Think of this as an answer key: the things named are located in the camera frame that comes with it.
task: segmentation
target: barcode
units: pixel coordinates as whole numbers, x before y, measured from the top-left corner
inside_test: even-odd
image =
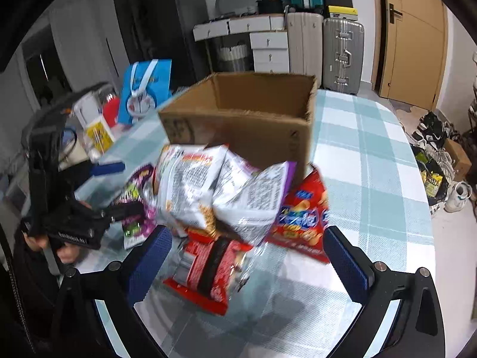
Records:
[[[192,265],[194,265],[195,260],[195,255],[187,251],[184,252],[173,277],[177,283],[181,284],[182,286],[187,286],[187,279],[189,278],[190,270],[192,269]]]

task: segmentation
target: silver suitcase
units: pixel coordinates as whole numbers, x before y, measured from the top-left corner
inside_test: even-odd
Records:
[[[316,13],[288,13],[290,72],[315,75],[321,85],[323,68],[323,16]]]
[[[363,70],[364,27],[355,21],[323,21],[323,87],[357,94]]]

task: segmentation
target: drawer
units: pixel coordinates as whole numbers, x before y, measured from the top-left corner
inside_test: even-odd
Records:
[[[219,20],[196,25],[194,27],[195,41],[228,35],[228,21],[229,20]]]
[[[255,63],[255,72],[290,72],[288,63]]]
[[[250,34],[250,44],[256,49],[288,49],[288,36],[283,32],[257,32]]]
[[[282,31],[285,29],[285,16],[270,16],[270,29],[272,31]]]
[[[255,63],[289,64],[288,50],[253,50]]]
[[[231,34],[243,32],[270,31],[270,16],[249,16],[232,19],[228,23]]]

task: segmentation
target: small cardboard box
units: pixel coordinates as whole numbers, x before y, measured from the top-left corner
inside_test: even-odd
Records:
[[[228,144],[252,166],[297,163],[309,156],[317,81],[295,74],[218,73],[192,86],[159,117],[171,143]]]
[[[455,141],[449,139],[446,139],[446,141],[444,142],[444,149],[449,153],[452,161],[454,161],[454,164],[452,165],[456,172],[454,180],[456,182],[464,180],[464,177],[472,166],[472,163],[467,157],[464,149],[459,143],[456,143]]]

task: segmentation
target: checkered tablecloth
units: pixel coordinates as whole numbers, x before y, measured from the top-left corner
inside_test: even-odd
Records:
[[[93,206],[106,204],[136,167],[155,162],[166,141],[153,114],[107,152],[126,172],[94,178],[78,192]],[[330,199],[330,223],[368,257],[396,271],[425,266],[434,274],[429,208],[411,148],[394,114],[367,99],[319,90],[311,159]],[[123,260],[120,226],[78,265],[81,272]],[[122,346],[106,308],[98,308],[116,352]],[[170,357],[326,357],[356,316],[331,265],[267,245],[249,282],[232,298],[224,317],[205,313],[171,294],[159,278],[135,305],[151,335]],[[367,356],[379,351],[397,309],[392,303]]]

